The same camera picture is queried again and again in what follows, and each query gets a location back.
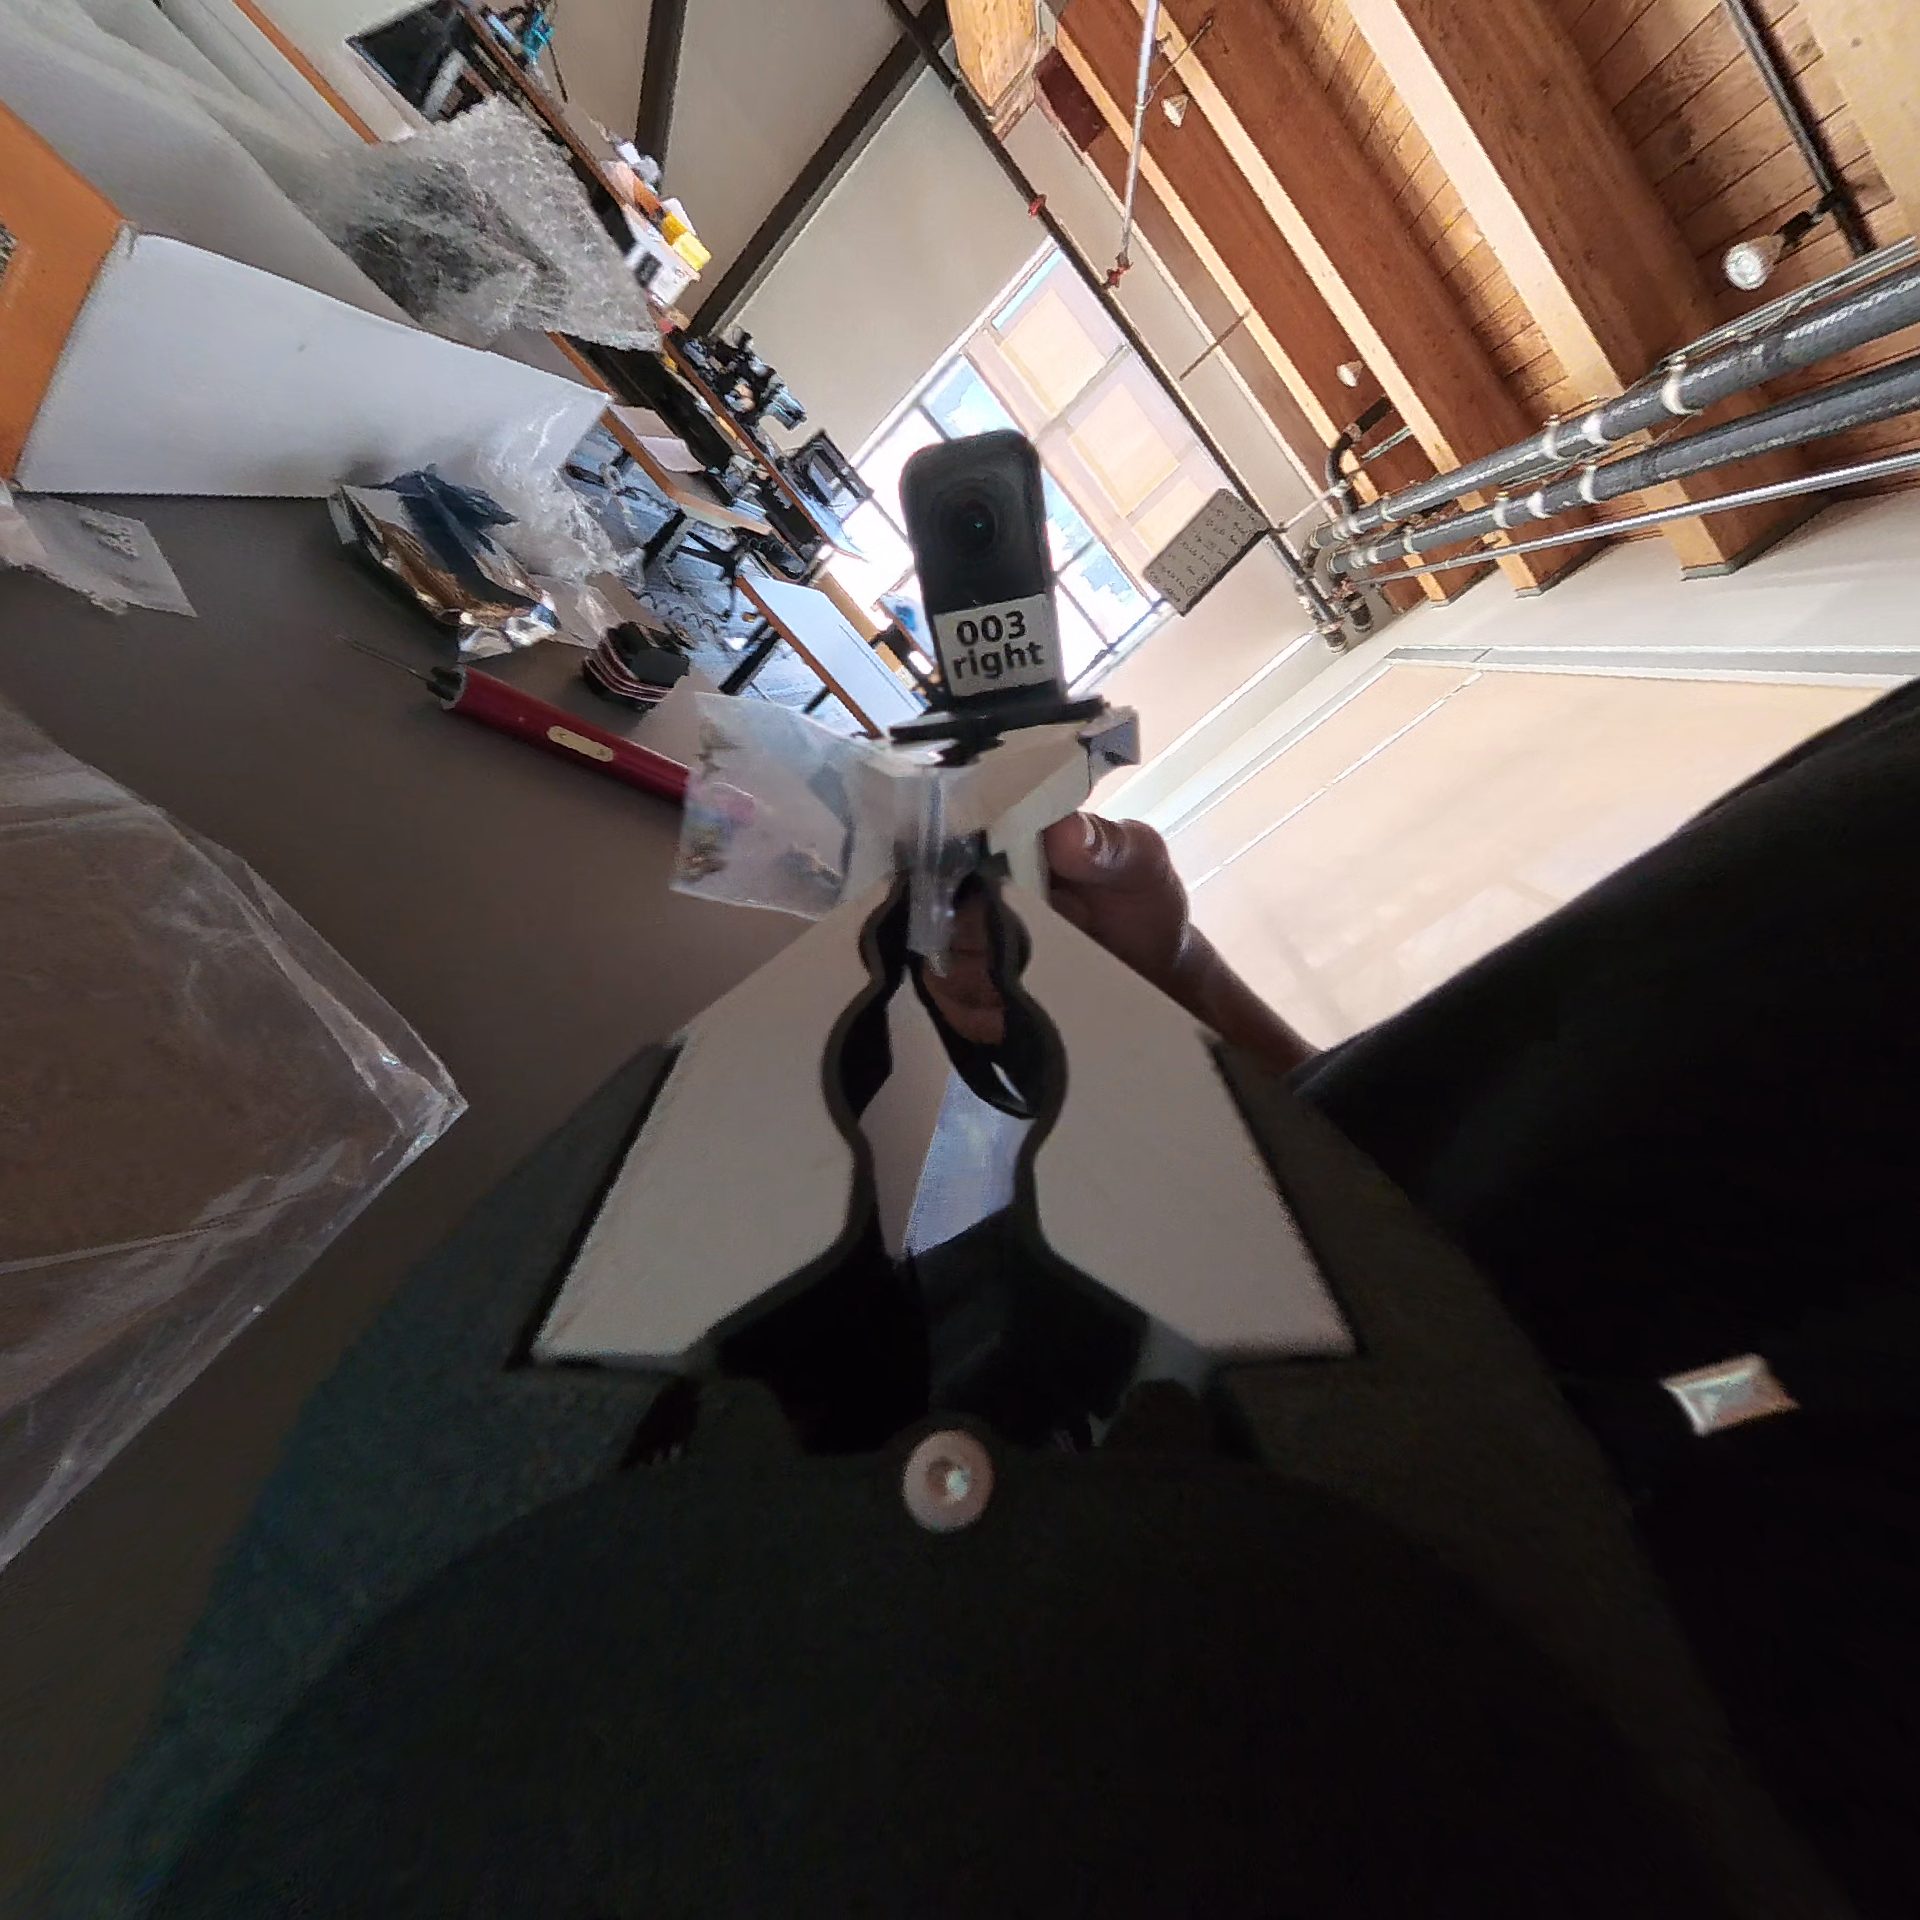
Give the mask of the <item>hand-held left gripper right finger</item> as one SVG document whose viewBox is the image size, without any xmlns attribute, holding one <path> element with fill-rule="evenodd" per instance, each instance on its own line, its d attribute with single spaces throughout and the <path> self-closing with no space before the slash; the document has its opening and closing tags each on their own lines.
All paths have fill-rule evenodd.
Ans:
<svg viewBox="0 0 1920 1920">
<path fill-rule="evenodd" d="M 1043 894 L 1009 884 L 1003 910 L 1027 940 L 1011 998 L 1059 1077 L 1025 1165 L 1040 1247 L 1120 1320 L 1092 1427 L 1139 1385 L 1202 1399 L 1242 1364 L 1356 1359 L 1208 1029 Z"/>
</svg>

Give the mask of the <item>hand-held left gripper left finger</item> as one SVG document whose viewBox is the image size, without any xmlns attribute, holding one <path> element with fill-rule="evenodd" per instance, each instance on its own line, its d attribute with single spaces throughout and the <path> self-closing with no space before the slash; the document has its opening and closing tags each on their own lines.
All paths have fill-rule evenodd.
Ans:
<svg viewBox="0 0 1920 1920">
<path fill-rule="evenodd" d="M 537 1363 L 687 1371 L 858 1240 L 873 1153 L 846 1047 L 892 993 L 873 926 L 899 897 L 867 886 L 680 1033 Z"/>
</svg>

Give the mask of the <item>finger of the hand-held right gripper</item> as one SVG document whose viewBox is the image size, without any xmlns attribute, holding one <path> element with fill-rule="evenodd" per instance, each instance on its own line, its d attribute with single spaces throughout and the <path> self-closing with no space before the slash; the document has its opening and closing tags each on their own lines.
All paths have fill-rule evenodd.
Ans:
<svg viewBox="0 0 1920 1920">
<path fill-rule="evenodd" d="M 950 771 L 950 838 L 984 840 L 1007 867 L 1038 867 L 1048 828 L 1090 792 L 1084 737 L 1003 737 Z"/>
<path fill-rule="evenodd" d="M 943 867 L 943 771 L 913 752 L 858 755 L 858 871 L 937 872 Z"/>
</svg>

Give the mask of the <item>clear screw bag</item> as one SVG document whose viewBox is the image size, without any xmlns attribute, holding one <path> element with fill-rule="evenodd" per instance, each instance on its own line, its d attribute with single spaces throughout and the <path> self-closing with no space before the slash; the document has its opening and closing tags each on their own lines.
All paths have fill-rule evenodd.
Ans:
<svg viewBox="0 0 1920 1920">
<path fill-rule="evenodd" d="M 950 838 L 950 767 L 913 752 L 943 771 L 940 871 L 859 872 L 858 755 L 895 744 L 839 736 L 798 711 L 746 696 L 700 693 L 692 708 L 697 736 L 675 888 L 820 920 L 883 879 L 905 879 L 905 944 L 947 969 L 970 876 L 967 844 Z"/>
</svg>

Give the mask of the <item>person's right hand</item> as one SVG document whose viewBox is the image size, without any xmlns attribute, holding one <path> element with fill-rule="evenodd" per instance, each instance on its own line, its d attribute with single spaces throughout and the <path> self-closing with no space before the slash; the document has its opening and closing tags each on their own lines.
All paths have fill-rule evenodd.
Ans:
<svg viewBox="0 0 1920 1920">
<path fill-rule="evenodd" d="M 1076 808 L 1044 830 L 1040 848 L 1055 911 L 1175 996 L 1192 944 L 1190 897 L 1154 828 Z"/>
</svg>

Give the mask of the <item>long workbench with equipment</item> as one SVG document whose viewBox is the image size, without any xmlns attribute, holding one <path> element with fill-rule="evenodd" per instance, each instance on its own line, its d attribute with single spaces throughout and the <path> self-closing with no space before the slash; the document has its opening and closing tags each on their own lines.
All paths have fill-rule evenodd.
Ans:
<svg viewBox="0 0 1920 1920">
<path fill-rule="evenodd" d="M 796 483 L 788 456 L 775 452 L 754 423 L 730 407 L 727 392 L 710 382 L 700 355 L 688 345 L 680 301 L 666 292 L 688 261 L 660 224 L 658 193 L 642 181 L 623 188 L 614 163 L 567 120 L 558 99 L 521 61 L 521 36 L 500 15 L 479 4 L 454 4 L 450 12 L 473 70 L 473 92 L 510 99 L 529 112 L 564 150 L 604 225 L 614 238 L 632 243 L 632 275 L 640 281 L 654 323 L 654 345 L 587 345 L 564 327 L 551 339 L 571 365 L 609 392 L 609 432 L 624 463 L 639 469 L 671 505 L 666 528 L 644 547 L 644 566 L 666 569 L 675 553 L 692 548 L 731 563 L 730 591 L 751 606 L 754 624 L 723 689 L 743 693 L 783 645 L 819 678 L 820 700 L 836 700 L 865 731 L 881 733 L 899 717 L 918 717 L 922 702 L 913 678 L 868 632 L 836 582 L 824 582 L 819 566 L 806 581 L 793 581 L 752 556 L 759 544 L 783 541 L 788 532 L 807 532 L 814 559 L 824 553 L 850 559 L 858 548 L 836 510 Z M 724 449 L 727 456 L 692 470 L 663 465 L 649 439 L 618 411 L 623 400 L 648 401 L 673 424 L 700 424 L 690 449 Z"/>
</svg>

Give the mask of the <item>grey hanging panel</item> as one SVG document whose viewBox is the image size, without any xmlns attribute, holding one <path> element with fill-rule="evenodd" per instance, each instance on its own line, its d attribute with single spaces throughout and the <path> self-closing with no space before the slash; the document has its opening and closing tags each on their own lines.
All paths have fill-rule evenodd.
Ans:
<svg viewBox="0 0 1920 1920">
<path fill-rule="evenodd" d="M 1186 617 L 1271 535 L 1255 503 L 1222 486 L 1167 540 L 1144 575 L 1172 615 Z"/>
</svg>

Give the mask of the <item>stack of dark red pads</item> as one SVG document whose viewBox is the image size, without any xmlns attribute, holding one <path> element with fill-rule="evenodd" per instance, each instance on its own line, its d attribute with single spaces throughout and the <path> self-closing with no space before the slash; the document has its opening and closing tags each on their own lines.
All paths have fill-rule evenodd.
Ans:
<svg viewBox="0 0 1920 1920">
<path fill-rule="evenodd" d="M 623 708 L 648 712 L 688 678 L 692 660 L 673 630 L 618 622 L 583 660 L 587 689 Z"/>
</svg>

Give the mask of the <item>crumpled clear plastic wrap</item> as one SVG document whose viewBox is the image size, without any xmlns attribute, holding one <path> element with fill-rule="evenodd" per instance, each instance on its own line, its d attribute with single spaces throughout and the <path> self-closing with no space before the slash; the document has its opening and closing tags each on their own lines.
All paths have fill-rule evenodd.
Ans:
<svg viewBox="0 0 1920 1920">
<path fill-rule="evenodd" d="M 504 544 L 537 577 L 583 584 L 619 572 L 623 547 L 567 480 L 571 455 L 604 413 L 606 404 L 592 395 L 548 401 L 504 424 L 472 455 L 479 486 L 508 513 Z"/>
</svg>

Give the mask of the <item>thin ceiling sprinkler pipe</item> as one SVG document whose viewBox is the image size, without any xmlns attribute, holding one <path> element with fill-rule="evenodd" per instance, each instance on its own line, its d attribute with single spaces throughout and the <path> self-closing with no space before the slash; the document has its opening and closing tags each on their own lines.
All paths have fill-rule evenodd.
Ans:
<svg viewBox="0 0 1920 1920">
<path fill-rule="evenodd" d="M 1137 99 L 1120 191 L 1120 240 L 1115 261 L 1105 278 L 1105 289 L 1108 294 L 1119 292 L 1127 271 L 1135 268 L 1137 199 L 1146 157 L 1146 125 L 1151 110 L 1159 100 L 1161 85 L 1172 70 L 1172 54 L 1167 54 L 1161 29 L 1161 1 L 1146 1 L 1137 60 Z"/>
</svg>

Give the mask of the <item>dark blue parts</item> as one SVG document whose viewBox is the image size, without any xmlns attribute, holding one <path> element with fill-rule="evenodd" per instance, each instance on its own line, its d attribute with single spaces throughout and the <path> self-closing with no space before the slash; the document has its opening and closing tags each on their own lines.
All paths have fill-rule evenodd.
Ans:
<svg viewBox="0 0 1920 1920">
<path fill-rule="evenodd" d="M 479 569 L 481 558 L 496 551 L 496 529 L 519 524 L 490 491 L 447 477 L 433 463 L 403 470 L 377 486 L 395 493 L 418 535 L 448 566 Z"/>
</svg>

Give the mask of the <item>small silver tag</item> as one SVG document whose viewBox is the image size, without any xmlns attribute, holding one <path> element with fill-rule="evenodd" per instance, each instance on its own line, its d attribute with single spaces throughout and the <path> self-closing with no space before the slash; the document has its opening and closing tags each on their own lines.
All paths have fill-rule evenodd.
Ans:
<svg viewBox="0 0 1920 1920">
<path fill-rule="evenodd" d="M 1713 1359 L 1659 1381 L 1696 1438 L 1795 1415 L 1801 1403 L 1760 1352 Z"/>
</svg>

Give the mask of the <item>bubble wrap bundle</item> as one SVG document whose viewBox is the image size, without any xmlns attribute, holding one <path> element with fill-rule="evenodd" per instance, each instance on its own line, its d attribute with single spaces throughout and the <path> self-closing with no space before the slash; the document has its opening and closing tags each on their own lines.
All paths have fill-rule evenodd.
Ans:
<svg viewBox="0 0 1920 1920">
<path fill-rule="evenodd" d="M 290 197 L 415 323 L 649 351 L 658 325 L 560 143 L 495 96 L 408 139 L 311 160 Z"/>
</svg>

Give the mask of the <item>orange and white cardboard box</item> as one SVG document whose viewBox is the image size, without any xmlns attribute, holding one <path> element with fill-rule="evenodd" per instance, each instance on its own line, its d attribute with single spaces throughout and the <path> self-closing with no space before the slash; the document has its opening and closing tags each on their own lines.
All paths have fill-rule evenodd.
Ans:
<svg viewBox="0 0 1920 1920">
<path fill-rule="evenodd" d="M 6 483 L 299 496 L 481 456 L 564 463 L 596 390 L 134 225 L 6 110 Z"/>
</svg>

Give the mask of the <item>metal ceiling pipes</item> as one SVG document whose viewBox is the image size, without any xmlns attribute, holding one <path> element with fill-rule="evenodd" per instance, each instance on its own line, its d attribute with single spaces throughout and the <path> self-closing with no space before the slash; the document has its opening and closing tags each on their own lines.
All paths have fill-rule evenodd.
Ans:
<svg viewBox="0 0 1920 1920">
<path fill-rule="evenodd" d="M 1313 629 L 1345 649 L 1376 624 L 1366 599 L 1370 584 L 1478 569 L 1481 553 L 1523 556 L 1569 544 L 1569 535 L 1515 540 L 1515 532 L 1912 413 L 1915 392 L 1894 400 L 1903 380 L 1882 367 L 1866 375 L 1862 390 L 1832 382 L 1801 400 L 1771 401 L 1744 423 L 1692 429 L 1695 420 L 1754 398 L 1771 380 L 1811 372 L 1914 328 L 1915 281 L 1915 238 L 1870 248 L 1847 268 L 1670 350 L 1619 395 L 1584 400 L 1496 452 L 1363 501 L 1368 463 L 1410 439 L 1410 428 L 1402 424 L 1376 448 L 1366 445 L 1383 420 L 1402 413 L 1380 395 L 1332 440 L 1316 499 L 1328 508 L 1328 521 L 1303 551 L 1273 535 L 1284 563 L 1310 587 Z"/>
</svg>

